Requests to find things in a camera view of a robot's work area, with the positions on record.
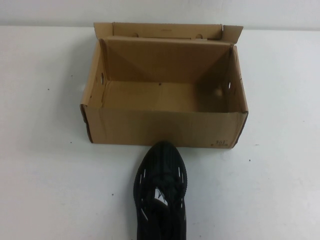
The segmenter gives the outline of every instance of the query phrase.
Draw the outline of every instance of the open cardboard box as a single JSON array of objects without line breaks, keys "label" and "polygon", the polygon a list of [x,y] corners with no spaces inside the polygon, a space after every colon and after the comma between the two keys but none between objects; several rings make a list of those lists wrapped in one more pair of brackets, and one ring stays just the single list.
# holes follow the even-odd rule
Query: open cardboard box
[{"label": "open cardboard box", "polygon": [[80,105],[98,144],[233,148],[248,116],[241,26],[95,23]]}]

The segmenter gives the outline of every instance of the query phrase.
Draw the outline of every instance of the shoe lace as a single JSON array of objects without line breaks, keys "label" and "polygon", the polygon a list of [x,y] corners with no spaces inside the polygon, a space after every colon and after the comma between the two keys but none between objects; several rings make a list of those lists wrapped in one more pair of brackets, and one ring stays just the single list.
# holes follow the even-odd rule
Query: shoe lace
[{"label": "shoe lace", "polygon": [[[169,176],[172,177],[173,181],[163,181],[161,177]],[[159,173],[150,176],[146,179],[146,189],[158,188],[164,195],[164,199],[168,203],[170,219],[166,222],[159,224],[160,232],[163,236],[166,236],[166,240],[179,239],[180,235],[180,224],[178,218],[178,209],[182,204],[182,198],[184,197],[185,187],[179,177],[176,177],[172,173]],[[172,196],[172,189],[175,189],[176,194]],[[150,233],[150,240],[161,239],[155,235],[155,231],[152,230]]]}]

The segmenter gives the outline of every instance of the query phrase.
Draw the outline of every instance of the small hole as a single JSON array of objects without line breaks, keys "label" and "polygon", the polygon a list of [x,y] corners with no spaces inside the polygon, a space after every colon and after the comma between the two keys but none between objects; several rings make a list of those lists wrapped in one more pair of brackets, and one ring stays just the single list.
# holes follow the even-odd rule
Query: small hole
[{"label": "small hole", "polygon": [[101,73],[101,84],[103,85],[105,81],[104,73]]}]

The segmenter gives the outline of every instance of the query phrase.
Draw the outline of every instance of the shoe tongue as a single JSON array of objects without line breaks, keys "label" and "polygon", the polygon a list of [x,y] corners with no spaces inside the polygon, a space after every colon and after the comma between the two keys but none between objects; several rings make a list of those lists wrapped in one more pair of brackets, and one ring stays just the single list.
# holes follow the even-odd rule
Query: shoe tongue
[{"label": "shoe tongue", "polygon": [[151,229],[155,231],[158,228],[161,237],[164,239],[168,238],[172,232],[172,222],[170,208],[164,194],[156,188],[148,192],[146,199],[150,212],[149,223],[154,225]]}]

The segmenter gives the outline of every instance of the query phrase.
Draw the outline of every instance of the box flap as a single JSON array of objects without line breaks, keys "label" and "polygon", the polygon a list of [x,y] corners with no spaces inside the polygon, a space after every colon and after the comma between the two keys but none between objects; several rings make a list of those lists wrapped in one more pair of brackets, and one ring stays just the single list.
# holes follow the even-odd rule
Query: box flap
[{"label": "box flap", "polygon": [[113,25],[115,36],[168,39],[213,39],[222,36],[221,24],[122,23]]},{"label": "box flap", "polygon": [[105,39],[114,34],[114,24],[111,22],[95,22],[93,25],[97,39]]},{"label": "box flap", "polygon": [[224,42],[236,44],[238,42],[242,29],[244,29],[243,26],[223,25],[221,40]]},{"label": "box flap", "polygon": [[98,39],[106,39],[109,36],[208,39],[236,44],[242,29],[242,26],[222,26],[221,24],[94,23],[95,35]]}]

